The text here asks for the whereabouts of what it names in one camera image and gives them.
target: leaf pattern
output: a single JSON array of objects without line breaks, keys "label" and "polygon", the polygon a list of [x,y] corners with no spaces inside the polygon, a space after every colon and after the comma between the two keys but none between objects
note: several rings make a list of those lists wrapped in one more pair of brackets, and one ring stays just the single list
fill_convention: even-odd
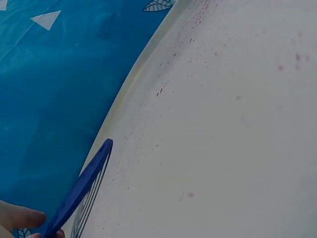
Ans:
[{"label": "leaf pattern", "polygon": [[173,6],[171,0],[153,0],[145,6],[143,11],[163,11]]},{"label": "leaf pattern", "polygon": [[19,238],[27,238],[28,236],[31,235],[30,230],[27,229],[27,228],[17,229],[17,231],[18,231],[18,237]]}]

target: hand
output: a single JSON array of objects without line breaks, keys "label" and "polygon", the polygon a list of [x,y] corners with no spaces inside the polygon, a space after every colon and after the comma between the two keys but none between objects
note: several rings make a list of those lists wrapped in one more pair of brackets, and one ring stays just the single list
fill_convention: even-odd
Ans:
[{"label": "hand", "polygon": [[[12,205],[0,200],[0,237],[13,238],[13,229],[37,228],[46,220],[43,212],[26,207]],[[41,238],[41,234],[33,234],[28,238]],[[58,231],[56,238],[65,238],[63,231]]]}]

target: white triangle pattern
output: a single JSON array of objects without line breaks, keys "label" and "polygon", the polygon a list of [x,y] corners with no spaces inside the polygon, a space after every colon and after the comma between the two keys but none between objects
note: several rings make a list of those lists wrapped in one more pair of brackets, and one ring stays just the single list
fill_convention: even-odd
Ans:
[{"label": "white triangle pattern", "polygon": [[53,26],[54,22],[56,21],[60,12],[61,11],[53,11],[53,12],[41,14],[41,15],[32,17],[31,20],[38,23],[40,26],[42,26],[43,28],[49,31],[51,27]]},{"label": "white triangle pattern", "polygon": [[7,4],[8,0],[0,0],[0,11],[5,11]]}]

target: white vinyl surface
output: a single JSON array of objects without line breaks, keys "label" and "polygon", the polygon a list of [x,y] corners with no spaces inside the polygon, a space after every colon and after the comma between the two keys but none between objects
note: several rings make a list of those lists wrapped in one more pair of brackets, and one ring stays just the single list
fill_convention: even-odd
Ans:
[{"label": "white vinyl surface", "polygon": [[317,2],[182,7],[92,147],[114,140],[81,237],[315,238]]}]

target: finger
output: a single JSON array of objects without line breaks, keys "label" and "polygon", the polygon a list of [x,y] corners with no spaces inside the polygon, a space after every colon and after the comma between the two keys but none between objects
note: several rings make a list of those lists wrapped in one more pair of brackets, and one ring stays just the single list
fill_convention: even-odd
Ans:
[{"label": "finger", "polygon": [[41,237],[42,235],[40,233],[36,233],[36,234],[28,236],[27,238],[41,238]]},{"label": "finger", "polygon": [[8,232],[3,226],[0,226],[0,237],[13,238],[13,235],[10,232]]},{"label": "finger", "polygon": [[64,231],[59,230],[59,231],[56,233],[56,238],[65,238],[65,233],[64,233]]},{"label": "finger", "polygon": [[7,222],[2,225],[10,232],[13,228],[37,228],[46,220],[46,215],[40,211],[6,202],[1,202],[1,206],[4,207],[5,214],[8,217]]}]

